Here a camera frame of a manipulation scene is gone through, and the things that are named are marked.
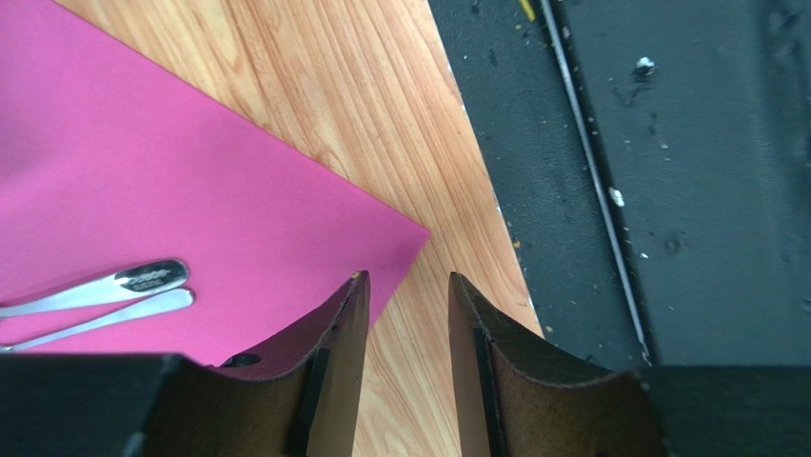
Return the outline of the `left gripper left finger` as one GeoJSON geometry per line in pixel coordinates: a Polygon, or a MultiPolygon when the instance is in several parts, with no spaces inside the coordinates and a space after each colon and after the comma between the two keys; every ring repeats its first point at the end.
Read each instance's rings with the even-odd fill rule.
{"type": "Polygon", "coordinates": [[[219,367],[177,363],[145,431],[145,456],[348,456],[369,326],[370,278],[219,367]]]}

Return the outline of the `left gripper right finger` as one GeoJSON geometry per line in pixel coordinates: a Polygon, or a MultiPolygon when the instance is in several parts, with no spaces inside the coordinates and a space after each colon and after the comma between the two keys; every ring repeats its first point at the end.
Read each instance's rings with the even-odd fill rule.
{"type": "Polygon", "coordinates": [[[448,335],[464,456],[664,456],[633,371],[612,372],[548,343],[458,272],[448,335]]]}

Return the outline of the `silver fork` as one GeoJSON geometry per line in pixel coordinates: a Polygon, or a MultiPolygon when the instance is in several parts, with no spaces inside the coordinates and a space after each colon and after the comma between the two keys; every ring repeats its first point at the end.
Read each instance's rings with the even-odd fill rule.
{"type": "Polygon", "coordinates": [[[159,314],[169,313],[190,307],[195,301],[194,293],[187,288],[176,288],[170,291],[159,293],[155,296],[140,300],[127,307],[117,309],[108,314],[102,315],[84,323],[63,328],[43,336],[39,336],[28,341],[20,342],[10,346],[1,346],[2,353],[18,352],[30,348],[45,345],[60,339],[122,324],[128,321],[138,320],[159,314]]]}

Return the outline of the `silver spoon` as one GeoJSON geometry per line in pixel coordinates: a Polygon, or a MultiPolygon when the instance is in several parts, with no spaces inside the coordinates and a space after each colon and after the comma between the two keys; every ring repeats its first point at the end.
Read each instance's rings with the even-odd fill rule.
{"type": "Polygon", "coordinates": [[[190,276],[181,260],[143,264],[62,290],[32,302],[1,308],[1,318],[86,308],[149,297],[179,288],[190,276]]]}

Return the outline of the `magenta paper napkin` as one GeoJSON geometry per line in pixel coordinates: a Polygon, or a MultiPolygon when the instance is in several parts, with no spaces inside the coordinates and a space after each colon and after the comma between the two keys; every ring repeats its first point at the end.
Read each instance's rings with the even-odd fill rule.
{"type": "Polygon", "coordinates": [[[354,272],[381,313],[428,231],[51,1],[1,5],[1,302],[166,258],[194,304],[40,347],[219,365],[354,272]]]}

